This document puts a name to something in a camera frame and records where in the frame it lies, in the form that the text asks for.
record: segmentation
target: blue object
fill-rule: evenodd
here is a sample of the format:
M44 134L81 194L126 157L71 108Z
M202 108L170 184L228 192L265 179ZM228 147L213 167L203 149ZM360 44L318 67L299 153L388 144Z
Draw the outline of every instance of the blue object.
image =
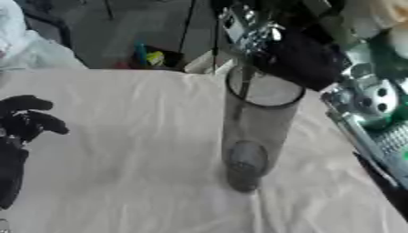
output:
M143 66L147 66L148 65L148 60L147 60L148 51L146 50L145 44L136 43L135 51L136 51L136 56L138 57L138 62Z

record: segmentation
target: transparent container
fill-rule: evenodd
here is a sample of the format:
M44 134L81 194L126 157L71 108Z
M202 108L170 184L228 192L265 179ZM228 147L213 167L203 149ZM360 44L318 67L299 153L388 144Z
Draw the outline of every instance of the transparent container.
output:
M305 89L251 66L226 79L222 157L229 184L251 192L274 167Z

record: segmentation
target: white plastic part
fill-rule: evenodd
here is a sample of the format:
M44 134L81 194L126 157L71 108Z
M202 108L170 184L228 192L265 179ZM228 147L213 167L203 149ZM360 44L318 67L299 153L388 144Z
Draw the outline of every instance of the white plastic part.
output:
M395 52L405 59L408 59L408 22L395 26L390 33L390 43Z
M408 0L348 1L343 16L359 37L373 37L408 20Z

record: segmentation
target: table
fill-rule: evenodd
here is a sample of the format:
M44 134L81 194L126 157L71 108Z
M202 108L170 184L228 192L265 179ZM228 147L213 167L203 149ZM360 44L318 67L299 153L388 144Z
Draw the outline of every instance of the table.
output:
M302 101L259 192L223 181L221 76L166 71L5 73L0 97L56 104L68 136L29 145L17 233L400 233L408 229L352 157L316 93Z

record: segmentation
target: floor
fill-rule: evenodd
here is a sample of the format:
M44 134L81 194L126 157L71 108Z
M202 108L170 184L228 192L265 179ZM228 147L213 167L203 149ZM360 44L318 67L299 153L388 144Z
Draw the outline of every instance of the floor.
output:
M190 0L110 0L110 21L103 0L53 0L53 14L72 29L76 54L91 68L109 68L128 56L136 42L177 51ZM214 19L208 1L198 1L183 53L186 61L212 48Z

